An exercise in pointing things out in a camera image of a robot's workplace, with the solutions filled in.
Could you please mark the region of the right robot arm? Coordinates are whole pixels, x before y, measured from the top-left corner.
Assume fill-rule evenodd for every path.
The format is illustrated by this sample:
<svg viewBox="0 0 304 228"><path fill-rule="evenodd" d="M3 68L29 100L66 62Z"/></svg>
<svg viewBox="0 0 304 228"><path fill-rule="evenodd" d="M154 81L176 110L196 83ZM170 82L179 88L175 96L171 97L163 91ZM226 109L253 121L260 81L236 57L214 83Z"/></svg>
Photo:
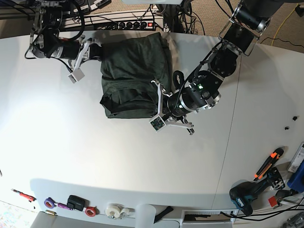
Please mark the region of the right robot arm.
<svg viewBox="0 0 304 228"><path fill-rule="evenodd" d="M81 65L90 60L102 61L101 43L94 38L86 39L85 16L90 12L86 0L37 0L35 1L34 24L30 32L27 49L32 59L56 59L69 71L68 77L73 83L85 75ZM60 37L60 28L66 19L78 19L80 28L71 38Z"/></svg>

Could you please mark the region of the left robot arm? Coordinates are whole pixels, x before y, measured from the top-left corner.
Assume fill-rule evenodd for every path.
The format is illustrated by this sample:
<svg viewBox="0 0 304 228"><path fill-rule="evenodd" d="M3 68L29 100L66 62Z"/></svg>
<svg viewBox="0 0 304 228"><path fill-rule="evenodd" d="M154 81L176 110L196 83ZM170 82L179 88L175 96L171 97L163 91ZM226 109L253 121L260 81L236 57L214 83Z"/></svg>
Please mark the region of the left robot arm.
<svg viewBox="0 0 304 228"><path fill-rule="evenodd" d="M282 0L241 0L219 34L219 42L198 66L185 77L181 71L173 73L176 93L169 93L157 79L157 114L150 124L159 132L167 126L187 129L194 134L194 125L186 115L208 110L218 104L219 87L237 68L240 55L249 56L268 27L272 16L283 5Z"/></svg>

